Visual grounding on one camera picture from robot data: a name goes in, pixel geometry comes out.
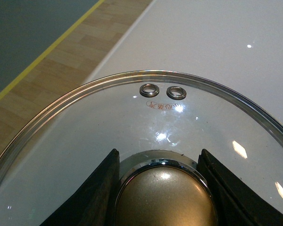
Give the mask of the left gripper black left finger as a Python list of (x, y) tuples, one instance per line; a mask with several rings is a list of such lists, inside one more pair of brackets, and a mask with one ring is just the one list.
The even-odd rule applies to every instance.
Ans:
[(104, 226), (119, 181), (119, 151), (113, 149), (83, 184), (42, 226)]

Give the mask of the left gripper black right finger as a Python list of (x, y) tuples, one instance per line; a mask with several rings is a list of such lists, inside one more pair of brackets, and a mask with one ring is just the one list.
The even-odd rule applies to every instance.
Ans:
[(206, 149), (199, 155), (197, 171), (207, 181), (220, 226), (283, 226), (283, 214)]

